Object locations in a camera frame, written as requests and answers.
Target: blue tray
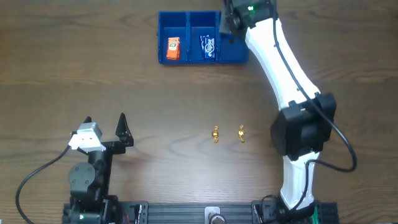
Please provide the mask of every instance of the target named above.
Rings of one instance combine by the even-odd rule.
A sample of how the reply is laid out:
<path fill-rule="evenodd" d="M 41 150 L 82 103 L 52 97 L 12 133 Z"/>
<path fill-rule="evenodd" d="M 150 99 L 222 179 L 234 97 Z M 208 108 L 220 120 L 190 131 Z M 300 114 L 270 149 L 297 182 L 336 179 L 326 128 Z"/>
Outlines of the blue tray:
<path fill-rule="evenodd" d="M 204 63 L 245 63 L 249 58 L 247 45 L 231 34 L 220 34 L 219 11 L 159 12 L 157 33 L 159 63 L 164 65 Z M 204 60 L 200 35 L 215 38 L 215 60 Z M 166 59 L 169 37 L 180 38 L 180 60 Z"/>

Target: cable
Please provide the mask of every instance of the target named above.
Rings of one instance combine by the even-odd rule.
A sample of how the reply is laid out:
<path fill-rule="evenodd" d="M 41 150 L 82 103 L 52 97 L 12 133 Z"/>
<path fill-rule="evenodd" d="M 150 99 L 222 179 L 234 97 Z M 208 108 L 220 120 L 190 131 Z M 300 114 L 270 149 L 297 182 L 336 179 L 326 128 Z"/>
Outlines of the cable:
<path fill-rule="evenodd" d="M 296 83 L 297 88 L 302 92 L 302 94 L 304 95 L 304 97 L 307 99 L 307 101 L 311 104 L 311 106 L 315 109 L 315 111 L 333 128 L 333 130 L 335 130 L 337 132 L 337 134 L 340 136 L 340 138 L 343 140 L 343 142 L 346 144 L 349 153 L 351 154 L 351 157 L 353 159 L 353 165 L 351 168 L 341 168 L 332 164 L 329 164 L 327 162 L 318 160 L 318 159 L 310 159 L 305 163 L 305 187 L 304 187 L 304 192 L 300 198 L 300 200 L 298 201 L 298 203 L 291 209 L 291 210 L 296 210 L 297 207 L 299 207 L 299 205 L 303 202 L 306 194 L 307 194 L 307 190 L 308 190 L 308 168 L 310 166 L 311 162 L 317 163 L 317 164 L 321 164 L 325 167 L 329 167 L 331 169 L 340 171 L 340 172 L 352 172 L 356 169 L 357 166 L 357 157 L 354 151 L 354 148 L 352 147 L 352 145 L 349 143 L 347 137 L 343 134 L 343 132 L 340 130 L 340 128 L 338 128 L 334 122 L 332 122 L 325 114 L 324 112 L 311 100 L 311 98 L 307 95 L 307 93 L 304 91 L 303 87 L 300 85 L 299 81 L 297 81 L 296 77 L 294 76 L 294 73 L 292 71 L 292 69 L 290 68 L 289 64 L 286 61 L 286 58 L 284 57 L 280 47 L 279 47 L 279 42 L 277 39 L 277 35 L 276 35 L 276 20 L 277 20 L 277 0 L 274 0 L 274 12 L 273 12 L 273 21 L 274 21 L 274 40 L 275 40 L 275 47 L 277 48 L 279 55 L 282 59 L 282 61 L 284 62 L 287 70 L 290 73 L 290 76 L 292 77 L 293 81 Z"/>
<path fill-rule="evenodd" d="M 34 224 L 24 213 L 24 211 L 22 211 L 21 209 L 21 205 L 19 204 L 19 195 L 21 194 L 21 190 L 23 188 L 23 186 L 26 184 L 26 182 L 32 178 L 35 174 L 37 174 L 38 172 L 44 170 L 45 168 L 47 168 L 49 165 L 53 164 L 54 162 L 57 162 L 59 159 L 61 159 L 69 150 L 70 146 L 67 146 L 65 148 L 65 150 L 55 159 L 53 159 L 52 161 L 44 164 L 43 166 L 39 167 L 38 169 L 36 169 L 35 171 L 33 171 L 31 174 L 29 174 L 19 185 L 17 193 L 15 195 L 15 205 L 17 205 L 17 209 L 19 214 L 24 218 L 24 220 L 28 223 L 28 224 Z"/>

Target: wood grain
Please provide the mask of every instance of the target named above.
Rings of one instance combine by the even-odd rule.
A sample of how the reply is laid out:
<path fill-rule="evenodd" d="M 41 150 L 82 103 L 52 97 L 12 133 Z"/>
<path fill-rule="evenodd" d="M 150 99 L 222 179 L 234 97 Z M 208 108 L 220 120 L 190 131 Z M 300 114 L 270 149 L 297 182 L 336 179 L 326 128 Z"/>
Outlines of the wood grain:
<path fill-rule="evenodd" d="M 276 194 L 282 158 L 271 145 L 271 86 L 245 65 L 170 67 L 157 61 L 157 13 L 218 10 L 214 0 L 9 0 L 0 2 L 0 219 L 22 179 L 57 157 L 88 115 L 104 139 L 124 112 L 136 146 L 114 158 L 111 194 L 149 202 L 247 202 Z M 341 223 L 398 222 L 398 1 L 280 1 L 286 38 L 306 74 L 338 102 L 336 123 L 358 170 L 317 167 L 314 195 L 336 201 Z M 220 142 L 212 143 L 213 125 Z M 239 142 L 244 124 L 247 140 Z M 349 166 L 332 134 L 322 159 Z M 30 180 L 22 208 L 60 223 L 70 151 Z"/>

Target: white mount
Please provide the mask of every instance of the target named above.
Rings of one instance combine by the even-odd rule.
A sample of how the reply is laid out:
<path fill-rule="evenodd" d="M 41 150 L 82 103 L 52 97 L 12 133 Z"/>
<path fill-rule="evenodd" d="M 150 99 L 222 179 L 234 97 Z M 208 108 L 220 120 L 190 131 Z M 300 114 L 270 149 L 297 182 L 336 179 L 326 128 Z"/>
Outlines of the white mount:
<path fill-rule="evenodd" d="M 102 132 L 95 122 L 83 123 L 68 144 L 74 150 L 80 148 L 85 152 L 105 151 L 106 147 L 100 141 L 101 136 Z"/>
<path fill-rule="evenodd" d="M 296 104 L 303 103 L 307 99 L 297 88 L 287 70 L 280 54 L 275 47 L 273 18 L 256 23 L 256 27 L 246 32 L 246 44 L 260 61 L 272 89 L 274 90 L 279 110 L 289 107 L 289 102 L 295 101 Z M 315 93 L 320 93 L 319 89 L 308 79 L 301 69 L 298 61 L 290 49 L 282 30 L 280 20 L 276 21 L 277 40 L 280 49 L 293 71 L 294 76 L 303 87 L 307 95 L 314 99 Z M 311 152 L 300 156 L 298 160 L 291 161 L 288 156 L 284 156 L 284 184 L 280 190 L 280 195 L 290 210 L 299 202 L 305 187 L 305 163 L 309 159 L 316 159 L 319 152 Z M 308 171 L 308 189 L 302 203 L 297 210 L 309 206 L 314 198 L 312 195 L 312 179 L 315 164 L 311 163 Z"/>

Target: wooden surface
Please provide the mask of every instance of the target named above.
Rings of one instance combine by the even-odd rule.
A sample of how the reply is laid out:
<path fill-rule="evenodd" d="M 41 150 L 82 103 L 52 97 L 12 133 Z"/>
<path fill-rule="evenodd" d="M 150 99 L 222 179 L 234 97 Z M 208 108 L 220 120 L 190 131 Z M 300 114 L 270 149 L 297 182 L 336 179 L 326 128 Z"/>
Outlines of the wooden surface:
<path fill-rule="evenodd" d="M 115 156 L 110 193 L 149 202 L 250 202 L 277 194 L 282 158 L 269 127 L 275 96 L 256 58 L 246 65 L 163 66 L 158 11 L 218 10 L 215 0 L 0 2 L 0 219 L 23 223 L 21 180 L 57 157 L 90 115 L 114 137 L 124 112 L 136 139 Z M 336 201 L 342 223 L 398 221 L 398 1 L 280 1 L 285 36 L 303 70 L 338 102 L 336 124 L 358 170 L 317 166 L 315 197 Z M 210 133 L 220 126 L 220 142 Z M 237 136 L 246 128 L 246 143 Z M 336 134 L 321 158 L 350 166 Z M 69 151 L 21 194 L 36 223 L 60 223 Z"/>

